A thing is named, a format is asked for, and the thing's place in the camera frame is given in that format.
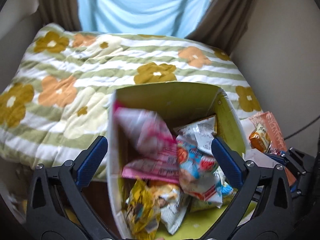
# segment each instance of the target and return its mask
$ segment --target black cable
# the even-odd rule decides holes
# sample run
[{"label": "black cable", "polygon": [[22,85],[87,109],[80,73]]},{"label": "black cable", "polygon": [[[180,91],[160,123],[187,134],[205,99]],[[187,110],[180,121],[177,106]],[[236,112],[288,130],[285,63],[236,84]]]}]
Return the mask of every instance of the black cable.
[{"label": "black cable", "polygon": [[285,137],[284,140],[287,140],[287,139],[291,138],[292,136],[297,135],[298,133],[300,133],[300,132],[302,132],[303,130],[307,129],[310,125],[313,125],[313,124],[314,124],[316,121],[318,121],[319,119],[320,119],[320,115],[319,115],[316,119],[312,120],[310,123],[308,123],[307,125],[305,125],[304,127],[302,127],[301,129],[299,129],[298,131],[296,131],[296,132],[288,135],[287,137]]}]

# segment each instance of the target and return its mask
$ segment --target brown floor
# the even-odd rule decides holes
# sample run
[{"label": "brown floor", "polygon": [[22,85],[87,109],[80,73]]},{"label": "brown floor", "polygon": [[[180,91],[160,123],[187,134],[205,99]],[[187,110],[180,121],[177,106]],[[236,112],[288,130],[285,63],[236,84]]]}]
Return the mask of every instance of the brown floor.
[{"label": "brown floor", "polygon": [[88,187],[82,189],[82,192],[107,227],[110,228],[116,236],[120,237],[111,212],[107,184],[92,181]]}]

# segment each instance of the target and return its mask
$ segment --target brown curtain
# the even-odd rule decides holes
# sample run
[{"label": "brown curtain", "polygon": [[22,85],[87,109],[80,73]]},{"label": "brown curtain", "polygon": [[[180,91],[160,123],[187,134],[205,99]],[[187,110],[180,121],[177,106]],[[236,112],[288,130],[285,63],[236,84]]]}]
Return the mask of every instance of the brown curtain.
[{"label": "brown curtain", "polygon": [[186,38],[230,55],[247,28],[255,0],[212,0],[198,27]]},{"label": "brown curtain", "polygon": [[80,31],[77,0],[39,0],[39,12],[44,24],[51,22],[68,31]]}]

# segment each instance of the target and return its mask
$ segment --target floral striped quilt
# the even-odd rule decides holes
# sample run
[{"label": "floral striped quilt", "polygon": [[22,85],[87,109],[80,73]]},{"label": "floral striped quilt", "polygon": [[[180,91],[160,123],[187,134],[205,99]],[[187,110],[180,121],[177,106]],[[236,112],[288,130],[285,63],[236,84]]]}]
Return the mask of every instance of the floral striped quilt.
[{"label": "floral striped quilt", "polygon": [[[261,107],[223,51],[166,36],[71,33],[49,24],[0,96],[0,155],[35,168],[61,165],[106,135],[118,88],[166,81],[222,87],[240,119]],[[106,160],[95,178],[105,180]]]}]

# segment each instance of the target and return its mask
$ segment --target curtain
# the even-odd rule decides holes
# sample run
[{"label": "curtain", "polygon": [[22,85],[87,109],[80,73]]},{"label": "curtain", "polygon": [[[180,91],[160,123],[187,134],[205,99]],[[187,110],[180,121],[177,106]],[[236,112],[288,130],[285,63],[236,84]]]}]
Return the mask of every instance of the curtain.
[{"label": "curtain", "polygon": [[81,30],[77,0],[39,0],[39,12],[44,24],[54,22],[68,31]]},{"label": "curtain", "polygon": [[84,31],[184,38],[201,21],[210,0],[78,0]]},{"label": "curtain", "polygon": [[255,0],[212,0],[198,27],[186,38],[230,55],[247,28]]}]

